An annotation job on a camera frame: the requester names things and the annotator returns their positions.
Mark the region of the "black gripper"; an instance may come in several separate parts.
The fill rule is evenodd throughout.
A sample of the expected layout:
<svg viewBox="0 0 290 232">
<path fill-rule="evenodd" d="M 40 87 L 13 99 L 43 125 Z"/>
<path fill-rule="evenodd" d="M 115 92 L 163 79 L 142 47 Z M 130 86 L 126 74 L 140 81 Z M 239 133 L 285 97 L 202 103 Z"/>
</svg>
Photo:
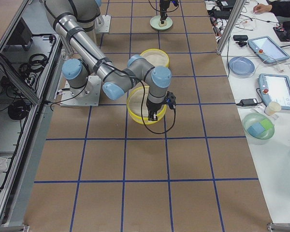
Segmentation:
<svg viewBox="0 0 290 232">
<path fill-rule="evenodd" d="M 153 103 L 149 99 L 146 100 L 146 106 L 148 109 L 148 120 L 158 120 L 157 112 L 161 109 L 164 101 L 160 103 Z"/>
<path fill-rule="evenodd" d="M 159 13 L 160 13 L 160 22 L 164 22 L 167 19 L 167 10 L 170 7 L 169 0 L 160 0 L 159 2 Z"/>
</svg>

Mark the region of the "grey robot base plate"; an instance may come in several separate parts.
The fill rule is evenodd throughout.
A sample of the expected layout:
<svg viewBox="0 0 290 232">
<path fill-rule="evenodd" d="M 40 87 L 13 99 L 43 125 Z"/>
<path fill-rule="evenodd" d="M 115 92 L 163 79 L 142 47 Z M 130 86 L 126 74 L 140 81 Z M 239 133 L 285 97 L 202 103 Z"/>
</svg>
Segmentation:
<svg viewBox="0 0 290 232">
<path fill-rule="evenodd" d="M 95 75 L 88 76 L 86 87 L 80 89 L 70 88 L 66 80 L 64 88 L 68 88 L 68 90 L 62 91 L 60 106 L 99 106 L 101 85 L 102 80 Z"/>
</svg>

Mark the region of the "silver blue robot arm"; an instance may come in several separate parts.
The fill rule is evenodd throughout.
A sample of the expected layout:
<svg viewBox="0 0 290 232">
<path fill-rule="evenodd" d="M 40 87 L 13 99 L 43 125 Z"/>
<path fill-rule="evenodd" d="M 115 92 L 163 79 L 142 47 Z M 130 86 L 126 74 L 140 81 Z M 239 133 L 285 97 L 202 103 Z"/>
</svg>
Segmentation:
<svg viewBox="0 0 290 232">
<path fill-rule="evenodd" d="M 119 70 L 87 34 L 91 31 L 88 24 L 101 14 L 96 1 L 45 0 L 43 4 L 50 25 L 103 81 L 102 89 L 108 98 L 117 100 L 144 81 L 149 86 L 146 106 L 150 121 L 157 120 L 157 112 L 164 104 L 175 109 L 175 96 L 168 91 L 172 74 L 167 67 L 155 67 L 142 56 L 134 55 L 126 69 Z"/>
</svg>

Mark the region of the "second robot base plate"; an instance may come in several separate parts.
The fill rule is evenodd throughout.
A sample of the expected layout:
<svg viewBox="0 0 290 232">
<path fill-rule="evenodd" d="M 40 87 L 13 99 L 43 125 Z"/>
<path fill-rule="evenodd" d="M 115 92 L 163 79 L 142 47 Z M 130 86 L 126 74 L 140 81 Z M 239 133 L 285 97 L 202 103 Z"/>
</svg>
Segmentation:
<svg viewBox="0 0 290 232">
<path fill-rule="evenodd" d="M 100 15 L 95 19 L 96 34 L 109 33 L 111 18 L 111 15 Z"/>
</svg>

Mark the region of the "person's hand at table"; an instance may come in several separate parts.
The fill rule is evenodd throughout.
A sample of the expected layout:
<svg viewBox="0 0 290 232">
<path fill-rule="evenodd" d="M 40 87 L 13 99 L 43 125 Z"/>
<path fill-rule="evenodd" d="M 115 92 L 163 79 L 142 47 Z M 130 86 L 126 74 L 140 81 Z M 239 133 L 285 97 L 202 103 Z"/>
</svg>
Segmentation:
<svg viewBox="0 0 290 232">
<path fill-rule="evenodd" d="M 272 9 L 272 5 L 264 5 L 264 4 L 257 4 L 256 6 L 253 7 L 253 13 L 254 14 L 262 14 L 265 12 L 270 12 Z"/>
</svg>

